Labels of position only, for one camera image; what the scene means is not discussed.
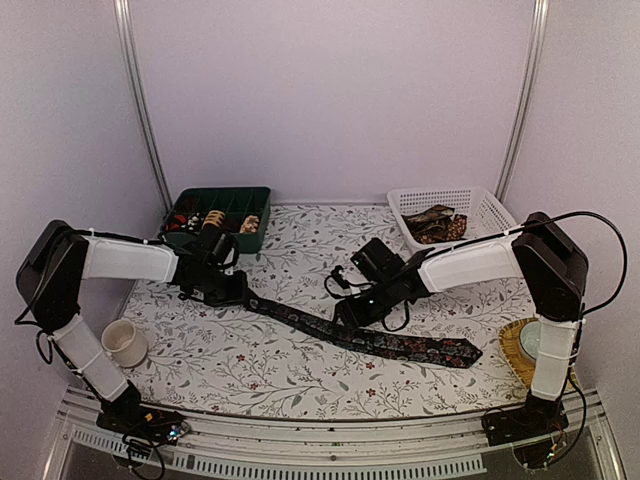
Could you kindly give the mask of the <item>dark floral necktie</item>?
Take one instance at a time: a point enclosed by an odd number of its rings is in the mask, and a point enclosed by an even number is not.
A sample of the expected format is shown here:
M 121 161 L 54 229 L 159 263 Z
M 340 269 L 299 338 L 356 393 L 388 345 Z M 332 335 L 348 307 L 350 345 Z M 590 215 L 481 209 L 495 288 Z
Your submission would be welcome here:
M 431 338 L 369 329 L 350 330 L 337 322 L 258 297 L 253 292 L 245 300 L 244 308 L 336 347 L 388 360 L 469 369 L 483 356 L 483 352 L 466 338 Z

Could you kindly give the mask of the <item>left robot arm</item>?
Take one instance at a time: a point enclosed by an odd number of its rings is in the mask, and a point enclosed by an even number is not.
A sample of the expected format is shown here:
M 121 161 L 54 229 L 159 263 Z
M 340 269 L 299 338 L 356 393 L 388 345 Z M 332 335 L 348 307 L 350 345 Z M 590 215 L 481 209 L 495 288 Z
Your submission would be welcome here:
M 126 288 L 151 281 L 178 288 L 207 306 L 244 302 L 248 281 L 236 269 L 235 239 L 213 226 L 182 246 L 51 221 L 16 274 L 26 304 L 18 325 L 38 328 L 53 350 L 97 395 L 104 412 L 128 434 L 148 426 L 137 388 L 108 357 L 97 329 L 114 318 Z

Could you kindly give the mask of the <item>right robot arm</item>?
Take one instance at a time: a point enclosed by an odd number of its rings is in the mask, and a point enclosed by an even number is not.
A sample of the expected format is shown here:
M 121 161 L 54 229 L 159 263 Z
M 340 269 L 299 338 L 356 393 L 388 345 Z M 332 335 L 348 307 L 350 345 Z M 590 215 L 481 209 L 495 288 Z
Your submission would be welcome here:
M 455 369 L 339 350 L 325 362 L 323 377 L 333 391 L 316 396 L 316 413 L 332 420 L 391 419 L 520 403 L 526 388 L 501 351 L 499 332 L 533 314 L 525 282 L 516 278 L 464 285 L 423 299 L 412 309 L 408 334 L 463 337 L 482 350 L 482 357 L 468 369 Z

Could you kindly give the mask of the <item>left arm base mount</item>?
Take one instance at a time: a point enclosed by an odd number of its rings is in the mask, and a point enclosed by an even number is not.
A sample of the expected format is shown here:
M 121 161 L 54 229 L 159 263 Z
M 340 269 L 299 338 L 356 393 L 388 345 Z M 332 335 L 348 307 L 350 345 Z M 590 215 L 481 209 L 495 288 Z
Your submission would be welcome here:
M 186 417 L 176 411 L 102 402 L 97 425 L 115 433 L 124 445 L 124 454 L 132 470 L 149 463 L 165 469 L 167 460 L 161 453 L 166 446 L 175 446 L 191 432 Z

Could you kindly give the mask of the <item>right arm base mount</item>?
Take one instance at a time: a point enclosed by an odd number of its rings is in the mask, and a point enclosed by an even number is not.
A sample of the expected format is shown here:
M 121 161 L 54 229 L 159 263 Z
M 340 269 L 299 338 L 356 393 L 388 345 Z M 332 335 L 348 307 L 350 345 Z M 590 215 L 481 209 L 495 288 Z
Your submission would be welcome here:
M 557 458 L 566 440 L 569 422 L 561 400 L 542 400 L 528 394 L 523 406 L 490 409 L 481 425 L 490 446 L 513 444 L 541 437 L 513 451 L 516 460 L 530 470 L 544 469 Z

